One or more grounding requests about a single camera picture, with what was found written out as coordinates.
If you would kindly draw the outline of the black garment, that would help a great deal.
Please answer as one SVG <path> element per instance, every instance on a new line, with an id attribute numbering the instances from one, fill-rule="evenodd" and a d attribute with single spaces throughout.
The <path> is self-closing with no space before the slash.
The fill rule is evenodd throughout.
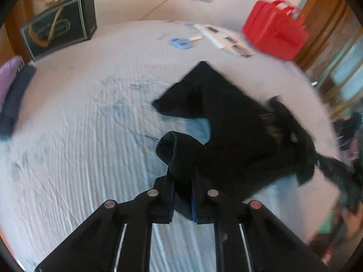
<path id="1" fill-rule="evenodd" d="M 156 146 L 175 179 L 175 208 L 187 219 L 193 217 L 196 176 L 242 202 L 280 178 L 294 175 L 303 185 L 321 170 L 343 193 L 346 208 L 358 212 L 362 204 L 360 167 L 319 154 L 311 135 L 277 97 L 261 105 L 207 62 L 198 63 L 152 105 L 165 116 L 204 119 L 210 128 L 206 143 L 170 131 Z"/>

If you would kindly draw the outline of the white tablecloth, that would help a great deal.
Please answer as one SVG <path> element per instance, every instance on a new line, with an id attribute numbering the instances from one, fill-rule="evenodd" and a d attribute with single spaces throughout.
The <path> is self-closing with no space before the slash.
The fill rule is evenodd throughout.
<path id="1" fill-rule="evenodd" d="M 234 56 L 208 39 L 188 50 L 169 44 L 195 35 L 183 22 L 121 23 L 35 64 L 12 137 L 1 143 L 1 229 L 26 271 L 104 201 L 132 200 L 164 175 L 155 153 L 164 134 L 208 141 L 206 121 L 166 117 L 151 105 L 200 61 L 257 100 L 279 96 L 317 151 L 339 158 L 326 110 L 296 65 Z"/>

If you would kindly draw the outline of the folded navy garment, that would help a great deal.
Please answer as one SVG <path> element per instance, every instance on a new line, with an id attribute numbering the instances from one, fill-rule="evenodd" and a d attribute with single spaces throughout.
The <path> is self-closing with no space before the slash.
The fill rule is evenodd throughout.
<path id="1" fill-rule="evenodd" d="M 26 65 L 10 86 L 1 111 L 1 141 L 11 138 L 23 96 L 35 73 L 36 68 L 33 65 Z"/>

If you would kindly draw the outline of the folded purple garment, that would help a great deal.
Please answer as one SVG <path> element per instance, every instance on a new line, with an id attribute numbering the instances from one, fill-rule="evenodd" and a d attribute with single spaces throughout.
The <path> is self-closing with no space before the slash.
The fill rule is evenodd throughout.
<path id="1" fill-rule="evenodd" d="M 6 61 L 0 69 L 0 101 L 3 106 L 9 88 L 17 76 L 19 70 L 24 66 L 22 57 L 14 56 Z"/>

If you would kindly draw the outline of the white paper sheet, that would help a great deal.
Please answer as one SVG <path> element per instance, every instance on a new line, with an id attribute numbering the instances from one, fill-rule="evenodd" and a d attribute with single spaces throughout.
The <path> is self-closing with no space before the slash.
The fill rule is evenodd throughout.
<path id="1" fill-rule="evenodd" d="M 251 57 L 255 52 L 234 32 L 213 25 L 194 24 L 204 37 L 218 49 L 222 49 L 234 56 Z"/>

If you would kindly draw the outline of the red plastic storage case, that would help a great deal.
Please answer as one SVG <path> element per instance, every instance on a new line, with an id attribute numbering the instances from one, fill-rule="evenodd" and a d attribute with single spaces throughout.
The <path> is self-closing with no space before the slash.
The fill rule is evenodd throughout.
<path id="1" fill-rule="evenodd" d="M 286 0 L 258 0 L 242 34 L 260 52 L 284 61 L 293 60 L 309 37 L 301 9 Z"/>

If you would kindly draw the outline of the dark gift bag gold ribbon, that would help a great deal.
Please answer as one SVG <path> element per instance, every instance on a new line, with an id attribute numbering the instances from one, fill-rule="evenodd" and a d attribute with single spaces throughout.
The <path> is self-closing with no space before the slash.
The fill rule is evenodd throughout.
<path id="1" fill-rule="evenodd" d="M 58 0 L 21 28 L 33 61 L 88 41 L 97 30 L 95 0 Z"/>

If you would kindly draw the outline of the blue handled scissors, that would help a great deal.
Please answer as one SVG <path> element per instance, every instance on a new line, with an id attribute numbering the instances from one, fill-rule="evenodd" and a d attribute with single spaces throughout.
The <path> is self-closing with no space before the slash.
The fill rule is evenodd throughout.
<path id="1" fill-rule="evenodd" d="M 199 41 L 202 39 L 203 39 L 203 36 L 201 36 L 201 35 L 194 36 L 194 37 L 187 37 L 187 38 L 174 37 L 172 39 L 169 39 L 169 44 L 171 46 L 174 46 L 177 49 L 187 50 L 193 46 L 193 42 L 196 42 L 196 41 Z"/>

